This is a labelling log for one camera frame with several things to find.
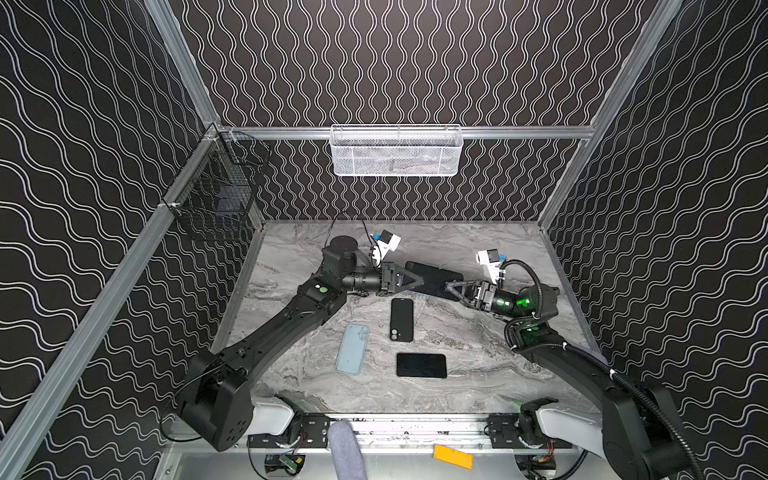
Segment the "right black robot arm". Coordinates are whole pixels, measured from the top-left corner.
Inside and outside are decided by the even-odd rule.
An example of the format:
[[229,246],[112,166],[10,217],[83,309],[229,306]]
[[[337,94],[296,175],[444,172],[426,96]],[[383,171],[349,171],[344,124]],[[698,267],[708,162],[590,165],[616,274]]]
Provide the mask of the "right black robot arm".
[[628,378],[549,325],[558,288],[536,281],[512,293],[488,281],[452,281],[445,290],[465,307],[503,320],[514,353],[555,373],[598,407],[596,451],[619,477],[662,479],[689,471],[703,478],[668,390]]

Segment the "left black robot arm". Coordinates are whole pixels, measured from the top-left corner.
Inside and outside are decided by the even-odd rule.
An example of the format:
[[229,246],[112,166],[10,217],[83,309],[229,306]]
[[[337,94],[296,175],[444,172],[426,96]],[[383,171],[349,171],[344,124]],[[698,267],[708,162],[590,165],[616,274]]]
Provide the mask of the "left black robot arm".
[[392,295],[424,284],[394,262],[360,264],[358,242],[338,236],[322,249],[318,269],[255,332],[218,353],[198,353],[176,395],[175,414],[218,452],[246,434],[254,415],[252,384],[298,340],[330,320],[351,293]]

